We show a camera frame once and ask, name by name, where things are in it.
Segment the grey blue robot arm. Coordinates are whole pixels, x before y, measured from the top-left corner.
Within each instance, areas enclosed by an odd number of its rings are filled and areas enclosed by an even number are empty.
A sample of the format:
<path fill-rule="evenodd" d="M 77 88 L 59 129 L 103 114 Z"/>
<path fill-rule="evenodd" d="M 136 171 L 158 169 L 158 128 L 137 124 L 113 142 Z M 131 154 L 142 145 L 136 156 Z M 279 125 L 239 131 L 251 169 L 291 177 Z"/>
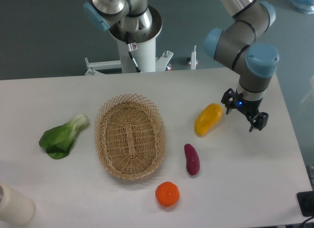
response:
<path fill-rule="evenodd" d="M 227 90 L 221 102 L 228 112 L 241 112 L 251 129 L 262 130 L 268 114 L 259 106 L 276 72 L 277 49 L 257 39 L 276 18 L 274 7 L 265 1 L 221 0 L 234 19 L 222 30 L 212 29 L 204 39 L 204 52 L 239 75 L 235 90 Z M 83 9 L 90 22 L 109 31 L 116 40 L 124 73 L 164 72 L 172 53 L 156 56 L 156 38 L 162 29 L 159 12 L 148 0 L 89 0 Z"/>

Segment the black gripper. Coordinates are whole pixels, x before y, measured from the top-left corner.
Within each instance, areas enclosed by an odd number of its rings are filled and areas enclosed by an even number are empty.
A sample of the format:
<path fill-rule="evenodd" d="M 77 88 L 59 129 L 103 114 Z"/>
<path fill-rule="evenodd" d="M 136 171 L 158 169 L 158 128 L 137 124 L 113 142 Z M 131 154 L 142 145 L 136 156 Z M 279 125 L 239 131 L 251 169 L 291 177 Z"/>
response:
<path fill-rule="evenodd" d="M 259 106 L 262 99 L 249 101 L 243 98 L 244 94 L 238 91 L 234 92 L 229 88 L 221 99 L 221 103 L 226 108 L 226 114 L 229 114 L 233 109 L 237 109 L 242 114 L 249 116 L 247 120 L 250 122 L 249 132 L 253 129 L 261 131 L 267 124 L 269 115 L 265 112 L 259 112 Z"/>

